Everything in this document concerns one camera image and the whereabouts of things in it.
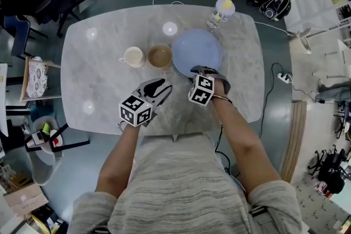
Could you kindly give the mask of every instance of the hand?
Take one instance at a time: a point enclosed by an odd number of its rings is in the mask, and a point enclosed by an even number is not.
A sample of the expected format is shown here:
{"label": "hand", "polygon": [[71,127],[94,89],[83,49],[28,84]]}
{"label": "hand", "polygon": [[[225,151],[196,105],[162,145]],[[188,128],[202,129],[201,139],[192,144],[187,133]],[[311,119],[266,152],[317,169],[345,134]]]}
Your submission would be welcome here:
{"label": "hand", "polygon": [[214,94],[217,96],[225,96],[225,97],[227,96],[224,93],[224,85],[221,79],[214,80]]}

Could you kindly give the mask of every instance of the white mug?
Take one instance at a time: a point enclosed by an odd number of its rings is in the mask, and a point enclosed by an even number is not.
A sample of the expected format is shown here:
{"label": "white mug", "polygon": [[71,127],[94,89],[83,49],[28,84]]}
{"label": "white mug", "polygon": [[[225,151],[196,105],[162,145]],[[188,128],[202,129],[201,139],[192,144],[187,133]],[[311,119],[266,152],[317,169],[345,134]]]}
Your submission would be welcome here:
{"label": "white mug", "polygon": [[138,47],[129,47],[125,52],[121,62],[126,62],[131,67],[142,67],[145,63],[145,55]]}

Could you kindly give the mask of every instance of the water bottle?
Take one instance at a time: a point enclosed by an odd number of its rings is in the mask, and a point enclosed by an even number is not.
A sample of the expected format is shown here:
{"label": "water bottle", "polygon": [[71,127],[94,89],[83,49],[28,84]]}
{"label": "water bottle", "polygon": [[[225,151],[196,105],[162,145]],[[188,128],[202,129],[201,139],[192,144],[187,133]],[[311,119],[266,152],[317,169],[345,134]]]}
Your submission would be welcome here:
{"label": "water bottle", "polygon": [[228,21],[229,17],[235,12],[235,6],[231,0],[217,0],[216,6],[213,8],[207,25],[213,31],[221,22]]}

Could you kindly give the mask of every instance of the person's arm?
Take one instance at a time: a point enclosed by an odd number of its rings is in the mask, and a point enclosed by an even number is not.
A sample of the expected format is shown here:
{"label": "person's arm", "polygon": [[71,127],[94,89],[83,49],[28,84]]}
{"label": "person's arm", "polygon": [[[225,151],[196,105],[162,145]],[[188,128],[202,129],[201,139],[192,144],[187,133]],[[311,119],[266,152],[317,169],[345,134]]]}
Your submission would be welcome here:
{"label": "person's arm", "polygon": [[[225,96],[223,83],[216,79],[214,93]],[[240,181],[249,194],[255,187],[280,177],[273,168],[257,134],[228,101],[214,98],[214,108],[236,158]]]}
{"label": "person's arm", "polygon": [[131,174],[140,126],[127,125],[118,143],[101,168],[96,192],[106,192],[119,198],[126,189]]}

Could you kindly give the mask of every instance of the concrete floor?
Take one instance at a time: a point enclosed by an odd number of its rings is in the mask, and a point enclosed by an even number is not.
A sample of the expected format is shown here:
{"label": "concrete floor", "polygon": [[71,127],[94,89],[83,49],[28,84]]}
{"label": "concrete floor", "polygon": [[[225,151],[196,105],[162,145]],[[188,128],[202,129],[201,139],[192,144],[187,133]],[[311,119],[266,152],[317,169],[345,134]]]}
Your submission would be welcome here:
{"label": "concrete floor", "polygon": [[[170,4],[173,1],[181,1],[185,4],[214,6],[216,0],[155,0],[155,4]],[[234,0],[237,11],[248,14],[255,21],[264,22],[285,29],[283,21],[273,22],[266,19],[256,8],[247,6],[246,0]],[[95,0],[81,15],[82,18],[95,16],[101,13],[118,10],[122,8],[135,7],[141,5],[151,5],[152,0]],[[64,30],[70,24],[75,22],[69,19]],[[49,40],[36,40],[29,42],[27,50],[33,55],[40,55],[44,59],[51,59],[55,63],[60,63],[61,52],[64,38],[58,39],[55,36],[57,25],[49,23],[37,27],[49,36]],[[265,68],[265,95],[271,88],[272,76],[271,65],[274,62],[280,63],[285,72],[291,71],[291,60],[288,49],[288,40],[284,32],[275,30],[271,27],[257,25],[260,36],[264,68]],[[10,76],[16,76],[22,73],[23,61],[9,56],[7,47],[7,36],[2,32],[0,46],[0,59],[7,59],[12,63]],[[274,73],[280,72],[279,68],[274,68]],[[59,73],[50,73],[49,78],[52,81],[53,91],[59,91],[60,77]],[[61,100],[54,102],[55,115],[59,124],[65,123],[65,117]],[[279,170],[284,151],[287,147],[290,136],[290,108],[291,108],[291,85],[284,83],[275,83],[274,90],[269,96],[267,108],[264,116],[262,142],[273,166]],[[250,124],[257,132],[261,126],[261,120]],[[219,132],[211,132],[214,139],[218,137]],[[50,179],[49,183],[43,187],[49,198],[50,205],[57,214],[66,221],[70,221],[72,212],[72,203],[75,198],[86,191],[92,191],[95,188],[97,176],[105,158],[118,140],[118,136],[104,134],[90,134],[91,144],[73,150],[65,151],[61,166]],[[63,138],[66,143],[84,141],[87,139],[87,133],[79,130],[68,129]],[[219,149],[226,153],[232,163],[235,163],[233,154],[228,142],[222,139]],[[24,149],[17,149],[7,154],[7,159],[13,166],[30,172],[29,162]]]}

